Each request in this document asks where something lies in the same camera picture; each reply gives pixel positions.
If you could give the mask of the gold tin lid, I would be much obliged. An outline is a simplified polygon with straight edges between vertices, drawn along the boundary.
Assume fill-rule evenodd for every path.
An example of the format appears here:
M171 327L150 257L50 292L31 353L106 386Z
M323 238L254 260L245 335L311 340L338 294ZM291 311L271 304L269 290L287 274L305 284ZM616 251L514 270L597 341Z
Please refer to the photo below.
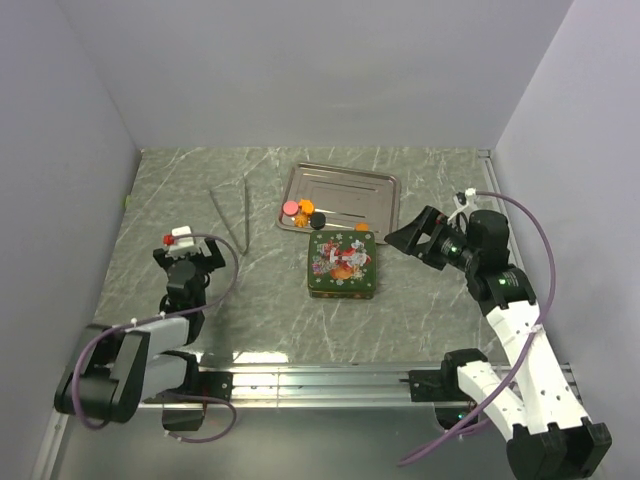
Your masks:
M377 288L377 243L371 231L311 234L307 285L312 298L369 300Z

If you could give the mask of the orange swirl cookie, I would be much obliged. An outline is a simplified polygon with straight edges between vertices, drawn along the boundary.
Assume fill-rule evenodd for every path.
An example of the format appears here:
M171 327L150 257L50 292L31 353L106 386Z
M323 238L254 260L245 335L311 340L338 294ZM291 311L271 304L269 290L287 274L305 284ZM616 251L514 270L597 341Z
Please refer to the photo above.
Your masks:
M305 228L309 222L309 217L304 213L299 213L294 217L294 225L298 228Z

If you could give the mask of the pink round cookie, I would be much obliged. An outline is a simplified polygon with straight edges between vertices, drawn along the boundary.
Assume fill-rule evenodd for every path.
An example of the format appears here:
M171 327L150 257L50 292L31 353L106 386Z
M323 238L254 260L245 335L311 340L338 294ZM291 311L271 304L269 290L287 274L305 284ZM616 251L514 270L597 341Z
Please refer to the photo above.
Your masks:
M296 201L287 201L282 205L282 211L286 216L295 216L299 211L299 205Z

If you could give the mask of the silver metal tray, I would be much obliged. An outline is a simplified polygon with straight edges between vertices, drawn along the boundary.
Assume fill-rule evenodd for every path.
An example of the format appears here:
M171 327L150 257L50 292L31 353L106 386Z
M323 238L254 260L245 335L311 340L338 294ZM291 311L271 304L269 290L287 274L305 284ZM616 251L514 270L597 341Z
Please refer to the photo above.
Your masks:
M285 181L282 203L309 200L325 215L327 230L366 224L378 244L398 228L400 180L391 174L313 163L297 163Z

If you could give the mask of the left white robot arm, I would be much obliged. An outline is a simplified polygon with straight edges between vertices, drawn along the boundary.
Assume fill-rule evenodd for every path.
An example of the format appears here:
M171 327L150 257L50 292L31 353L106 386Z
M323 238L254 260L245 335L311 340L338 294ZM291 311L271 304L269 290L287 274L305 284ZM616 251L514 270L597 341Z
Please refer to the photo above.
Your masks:
M99 430L128 422L141 401L166 391L177 401L193 400L201 389L197 361L180 350L197 339L206 310L219 303L207 299L207 289L212 274L225 267L220 249L229 245L187 228L166 235L153 252L167 278L158 313L86 326L54 393L55 410Z

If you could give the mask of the black round cookie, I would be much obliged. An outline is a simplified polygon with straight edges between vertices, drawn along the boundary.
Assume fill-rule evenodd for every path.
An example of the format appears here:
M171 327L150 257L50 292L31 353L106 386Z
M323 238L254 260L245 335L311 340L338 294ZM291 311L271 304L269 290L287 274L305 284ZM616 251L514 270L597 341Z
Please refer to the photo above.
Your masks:
M321 212L314 212L309 217L309 225L314 230L321 230L326 225L326 216Z

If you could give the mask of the aluminium rail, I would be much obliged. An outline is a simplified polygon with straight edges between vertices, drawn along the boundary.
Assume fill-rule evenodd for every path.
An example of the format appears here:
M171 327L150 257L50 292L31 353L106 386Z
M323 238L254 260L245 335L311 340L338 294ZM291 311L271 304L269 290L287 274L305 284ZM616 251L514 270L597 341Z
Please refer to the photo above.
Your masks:
M365 408L427 406L412 403L404 380L410 370L439 363L236 364L230 402L238 408Z

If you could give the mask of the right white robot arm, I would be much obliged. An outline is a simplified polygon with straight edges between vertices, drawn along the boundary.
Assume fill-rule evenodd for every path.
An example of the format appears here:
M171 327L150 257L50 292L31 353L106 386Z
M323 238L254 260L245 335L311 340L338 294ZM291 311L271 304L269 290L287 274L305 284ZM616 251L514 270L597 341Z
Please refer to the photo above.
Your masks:
M467 289L510 364L499 377L477 350L447 354L440 386L476 408L454 427L460 433L484 413L506 442L518 479L586 479L612 445L608 427L593 422L569 385L542 325L543 310L526 274L510 261L509 225L496 211L476 210L460 229L427 206L385 241L437 270L462 271Z

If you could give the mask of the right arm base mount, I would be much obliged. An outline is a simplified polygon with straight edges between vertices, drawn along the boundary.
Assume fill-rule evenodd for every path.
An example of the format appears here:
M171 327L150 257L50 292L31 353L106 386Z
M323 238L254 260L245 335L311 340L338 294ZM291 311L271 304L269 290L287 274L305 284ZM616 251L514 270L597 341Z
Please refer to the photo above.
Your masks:
M451 429L476 406L476 402L457 387L450 386L440 370L410 370L404 380L412 403L429 403L444 429Z

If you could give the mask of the orange flower cookie left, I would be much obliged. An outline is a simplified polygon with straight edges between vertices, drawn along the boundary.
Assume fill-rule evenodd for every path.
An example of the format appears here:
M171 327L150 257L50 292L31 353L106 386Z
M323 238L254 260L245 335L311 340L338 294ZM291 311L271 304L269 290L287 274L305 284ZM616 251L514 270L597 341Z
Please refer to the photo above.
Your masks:
M311 215L315 212L315 206L311 200L301 199L298 205L300 212L305 215Z

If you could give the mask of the metal tongs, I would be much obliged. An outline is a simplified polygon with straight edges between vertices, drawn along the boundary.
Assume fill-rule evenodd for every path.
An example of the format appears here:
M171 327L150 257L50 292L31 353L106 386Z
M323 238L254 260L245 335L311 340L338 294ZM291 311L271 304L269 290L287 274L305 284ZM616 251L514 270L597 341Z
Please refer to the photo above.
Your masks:
M208 194L230 241L237 252L245 256L249 253L251 246L250 192L247 176L243 174L234 186L238 190L236 200L240 201L239 206L232 207L230 200L221 200L216 187L210 188Z

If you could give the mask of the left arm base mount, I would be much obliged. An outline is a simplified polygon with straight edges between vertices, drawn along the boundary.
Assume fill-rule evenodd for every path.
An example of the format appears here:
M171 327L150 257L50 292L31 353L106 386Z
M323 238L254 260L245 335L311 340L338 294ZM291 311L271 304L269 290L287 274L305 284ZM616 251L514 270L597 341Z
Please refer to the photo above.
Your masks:
M185 387L161 395L162 426L169 432L197 432L204 424L209 403L193 397L212 397L229 402L233 374L225 371L199 372Z

